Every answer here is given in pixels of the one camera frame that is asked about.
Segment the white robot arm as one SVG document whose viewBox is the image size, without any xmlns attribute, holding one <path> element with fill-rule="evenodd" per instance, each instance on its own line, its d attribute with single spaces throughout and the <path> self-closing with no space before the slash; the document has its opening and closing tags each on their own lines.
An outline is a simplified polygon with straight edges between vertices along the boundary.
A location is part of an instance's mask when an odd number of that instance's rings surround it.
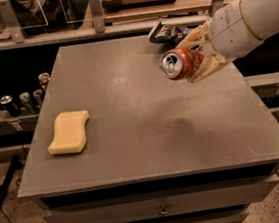
<svg viewBox="0 0 279 223">
<path fill-rule="evenodd" d="M 185 78 L 190 82 L 205 79 L 277 33 L 279 0 L 232 1 L 178 45 L 187 51 L 199 48 L 192 57 L 193 71 Z"/>
</svg>

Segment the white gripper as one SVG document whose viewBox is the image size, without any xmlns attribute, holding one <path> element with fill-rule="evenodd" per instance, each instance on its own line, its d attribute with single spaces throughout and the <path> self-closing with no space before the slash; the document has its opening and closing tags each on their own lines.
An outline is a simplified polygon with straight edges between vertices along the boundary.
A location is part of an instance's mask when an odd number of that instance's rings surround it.
<svg viewBox="0 0 279 223">
<path fill-rule="evenodd" d="M 189 49 L 210 40 L 216 54 L 207 54 L 202 60 L 190 82 L 199 82 L 215 74 L 236 58 L 243 58 L 263 40 L 255 34 L 241 8 L 242 1 L 236 0 L 215 12 L 211 21 L 191 30 L 176 46 L 178 49 Z"/>
</svg>

